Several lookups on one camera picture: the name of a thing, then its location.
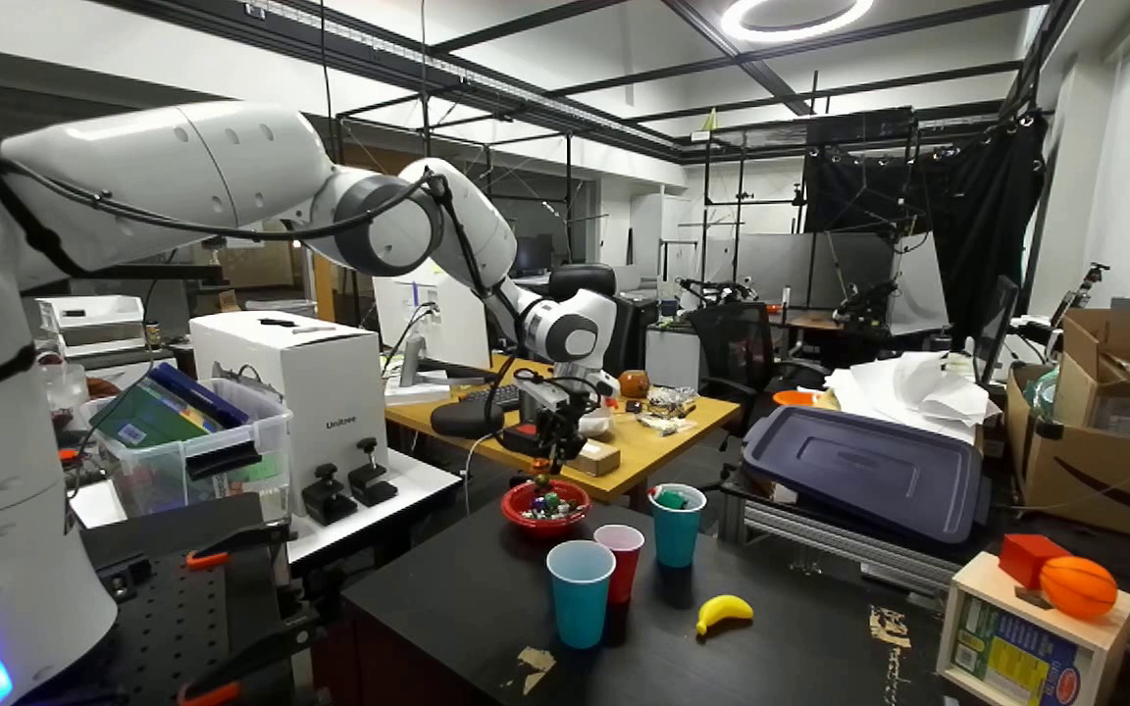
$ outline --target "box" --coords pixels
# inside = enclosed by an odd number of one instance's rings
[[[1032,414],[1032,380],[1034,367],[1012,367],[1007,380],[1007,443],[1024,511],[1130,535],[1130,437]]]
[[[302,488],[332,464],[339,477],[373,458],[384,464],[384,395],[377,333],[280,309],[192,316],[201,377],[241,371],[289,407],[289,511]]]
[[[1130,431],[1130,309],[1070,309],[1058,420]]]
[[[1095,380],[1130,380],[1118,367],[1118,362],[1130,362],[1130,309],[1070,309],[1065,350]]]
[[[1042,535],[1003,535],[1002,536],[1002,571],[1007,571],[1020,590],[1034,594],[1040,567],[1050,558],[1068,558],[1068,548]]]
[[[229,495],[260,495],[264,516],[285,512],[289,413],[237,380],[213,380],[208,387],[245,407],[251,425],[158,448],[93,437],[129,516]]]
[[[218,273],[237,290],[285,290],[302,281],[302,254],[281,241],[255,246],[225,246]]]
[[[1112,702],[1130,633],[1130,594],[1099,622],[1034,608],[977,553],[948,584],[936,673],[981,702]]]

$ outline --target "red bowl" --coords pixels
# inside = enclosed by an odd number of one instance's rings
[[[535,503],[535,484],[509,488],[498,505],[502,505],[502,516],[517,524],[522,535],[543,536],[543,543],[562,543],[582,528],[582,520],[592,511],[592,497],[564,477],[551,477],[551,484],[574,505],[569,516],[524,516],[522,511],[530,511]]]

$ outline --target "banana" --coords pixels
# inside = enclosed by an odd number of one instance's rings
[[[715,626],[723,622],[752,622],[752,605],[740,595],[711,595],[697,611],[694,611],[694,635],[706,639]]]

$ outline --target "label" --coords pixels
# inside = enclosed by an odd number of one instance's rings
[[[1012,702],[1074,706],[1088,650],[1007,614],[977,595],[965,595],[955,665],[1007,693]]]

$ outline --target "orange box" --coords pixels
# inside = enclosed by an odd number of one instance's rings
[[[1012,580],[1020,580],[1032,594],[1040,584],[1040,565],[1050,558],[1068,558],[1068,548],[1042,535],[1003,535],[1003,543],[1002,543],[1002,571],[1007,571]]]

